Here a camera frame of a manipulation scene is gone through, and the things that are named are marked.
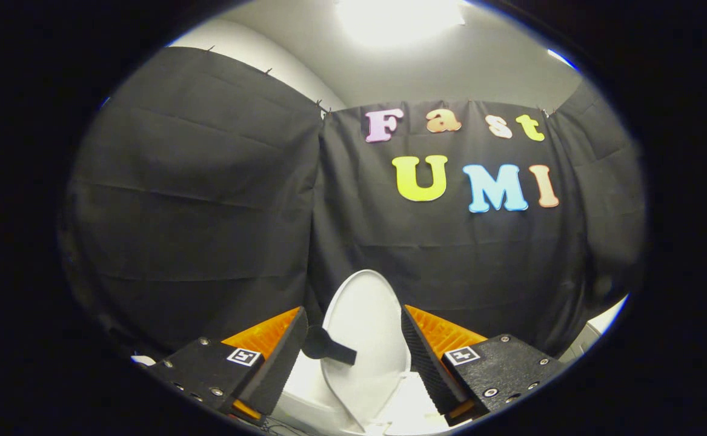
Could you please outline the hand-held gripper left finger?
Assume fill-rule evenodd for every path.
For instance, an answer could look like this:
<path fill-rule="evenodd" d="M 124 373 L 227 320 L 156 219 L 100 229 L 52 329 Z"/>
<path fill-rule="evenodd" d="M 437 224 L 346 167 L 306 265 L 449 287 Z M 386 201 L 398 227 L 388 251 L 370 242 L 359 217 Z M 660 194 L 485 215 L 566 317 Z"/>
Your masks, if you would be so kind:
<path fill-rule="evenodd" d="M 204 408 L 262 425 L 283 394 L 307 328 L 298 306 L 228 339 L 199 337 L 147 372 Z"/>

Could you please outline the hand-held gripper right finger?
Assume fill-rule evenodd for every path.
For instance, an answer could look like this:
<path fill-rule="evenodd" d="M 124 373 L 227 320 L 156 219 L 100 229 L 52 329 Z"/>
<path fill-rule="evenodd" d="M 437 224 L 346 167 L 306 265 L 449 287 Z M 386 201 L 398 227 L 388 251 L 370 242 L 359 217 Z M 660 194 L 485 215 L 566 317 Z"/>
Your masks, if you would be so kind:
<path fill-rule="evenodd" d="M 412 369 L 450 426 L 510 408 L 566 369 L 514 335 L 487 339 L 410 305 L 401 309 L 401 331 Z"/>

